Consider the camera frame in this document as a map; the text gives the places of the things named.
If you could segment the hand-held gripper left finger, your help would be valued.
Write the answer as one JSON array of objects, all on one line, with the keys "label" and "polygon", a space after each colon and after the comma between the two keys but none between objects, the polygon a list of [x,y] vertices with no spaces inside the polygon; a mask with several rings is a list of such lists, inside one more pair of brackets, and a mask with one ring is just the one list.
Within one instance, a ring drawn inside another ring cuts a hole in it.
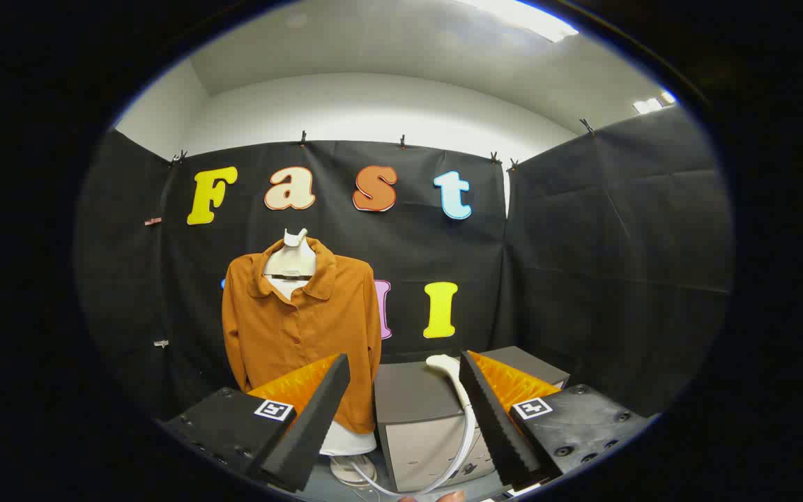
[{"label": "hand-held gripper left finger", "polygon": [[220,388],[162,428],[220,469],[299,492],[350,381],[348,357],[338,353],[249,392]]}]

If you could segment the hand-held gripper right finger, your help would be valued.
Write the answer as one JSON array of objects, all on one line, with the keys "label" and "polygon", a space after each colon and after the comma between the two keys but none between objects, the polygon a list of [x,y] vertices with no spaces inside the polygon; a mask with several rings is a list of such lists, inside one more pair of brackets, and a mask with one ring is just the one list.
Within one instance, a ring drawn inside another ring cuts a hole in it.
[{"label": "hand-held gripper right finger", "polygon": [[459,379],[495,470],[514,489],[586,470],[653,423],[595,388],[559,388],[473,351],[462,352]]}]

